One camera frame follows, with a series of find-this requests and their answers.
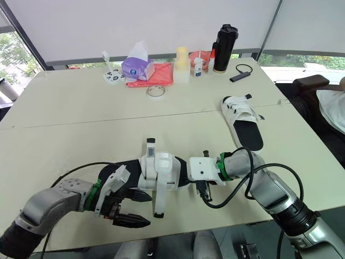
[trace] pink cloth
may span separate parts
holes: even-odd
[[[136,82],[128,82],[128,87],[145,87],[152,85],[172,85],[173,84],[173,72],[171,70],[170,63],[154,64],[155,72],[148,81],[137,80]]]

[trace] black thermos bottle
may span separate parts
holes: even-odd
[[[237,38],[237,28],[232,27],[230,24],[223,24],[218,32],[217,41],[213,44],[213,48],[216,50],[213,70],[216,73],[224,73],[226,71],[232,48]]]

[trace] tissue box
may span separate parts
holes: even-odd
[[[155,66],[151,59],[148,61],[140,58],[128,57],[122,63],[122,73],[129,78],[147,81],[155,72]]]

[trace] white table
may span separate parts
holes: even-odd
[[[343,168],[292,105],[262,106],[256,107],[256,111],[265,117],[259,121],[265,145],[261,156],[265,161],[283,163],[297,171],[310,209],[344,206]],[[235,149],[220,111],[0,130],[0,206],[6,208],[0,222],[0,233],[10,225],[32,194],[49,187],[65,171],[89,162],[138,158],[144,153],[148,137],[156,138],[158,151],[168,151],[184,160],[202,156],[205,149],[211,156]],[[100,169],[86,168],[71,177],[94,182]],[[280,168],[273,171],[298,193],[296,180],[288,171]],[[238,180],[228,182],[226,187],[212,187],[215,203],[228,196],[237,183]],[[153,218],[151,202],[123,202],[123,213],[140,214],[151,221],[149,227],[142,229],[112,226],[108,220],[95,218],[92,212],[69,213],[54,228],[48,250],[88,247],[270,219],[255,201],[244,198],[244,189],[222,209],[207,207],[194,186],[170,192],[167,201],[163,219]]]
[[[232,83],[229,79],[238,74],[237,64],[249,64],[253,72]],[[252,58],[231,59],[224,74],[205,74],[192,77],[189,85],[169,86],[159,101],[146,97],[146,87],[108,85],[103,80],[106,71],[105,67],[40,72],[0,123],[0,129],[218,111],[222,98],[248,93],[253,96],[250,103],[254,107],[285,99]]]

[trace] white shirt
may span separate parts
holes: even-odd
[[[317,90],[320,112],[336,130],[345,134],[345,92]]]

